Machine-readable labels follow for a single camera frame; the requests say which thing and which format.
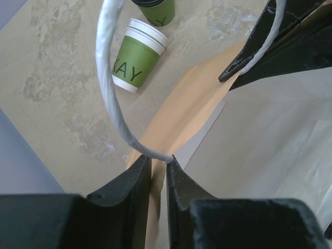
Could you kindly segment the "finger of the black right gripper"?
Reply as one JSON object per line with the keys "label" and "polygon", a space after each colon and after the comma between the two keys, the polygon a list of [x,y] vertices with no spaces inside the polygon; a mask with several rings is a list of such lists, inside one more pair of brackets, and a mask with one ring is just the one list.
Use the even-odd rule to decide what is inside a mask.
{"label": "finger of the black right gripper", "polygon": [[268,1],[244,47],[219,76],[231,89],[331,67],[331,1]]}

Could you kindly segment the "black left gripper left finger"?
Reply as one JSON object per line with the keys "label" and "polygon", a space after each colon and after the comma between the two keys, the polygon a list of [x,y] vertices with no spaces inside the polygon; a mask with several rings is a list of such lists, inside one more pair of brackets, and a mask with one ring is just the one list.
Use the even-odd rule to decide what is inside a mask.
{"label": "black left gripper left finger", "polygon": [[151,159],[77,194],[1,195],[1,248],[144,248]]}

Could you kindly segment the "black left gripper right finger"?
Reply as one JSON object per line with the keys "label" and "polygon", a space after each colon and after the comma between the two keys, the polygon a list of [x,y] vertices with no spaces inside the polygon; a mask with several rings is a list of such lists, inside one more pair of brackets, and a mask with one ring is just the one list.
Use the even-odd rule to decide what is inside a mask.
{"label": "black left gripper right finger", "polygon": [[170,248],[329,248],[309,207],[297,199],[219,199],[167,165]]}

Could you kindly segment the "brown paper bag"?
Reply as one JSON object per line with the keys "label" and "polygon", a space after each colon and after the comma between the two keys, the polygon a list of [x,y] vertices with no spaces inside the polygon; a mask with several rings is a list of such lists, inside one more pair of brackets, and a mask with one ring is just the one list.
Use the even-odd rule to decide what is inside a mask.
{"label": "brown paper bag", "polygon": [[331,69],[255,81],[227,92],[217,76],[253,29],[264,1],[177,1],[169,45],[135,95],[117,98],[141,142],[173,134],[161,111],[178,84],[211,85],[192,139],[172,150],[185,172],[220,198],[297,198],[331,223]]}

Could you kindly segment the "green paper coffee cup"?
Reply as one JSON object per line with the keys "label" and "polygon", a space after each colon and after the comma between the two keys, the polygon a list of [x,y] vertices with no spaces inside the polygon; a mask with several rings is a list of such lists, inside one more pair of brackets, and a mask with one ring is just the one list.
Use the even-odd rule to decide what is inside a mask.
{"label": "green paper coffee cup", "polygon": [[155,7],[139,7],[147,21],[155,27],[164,27],[175,17],[175,0],[164,0]]}

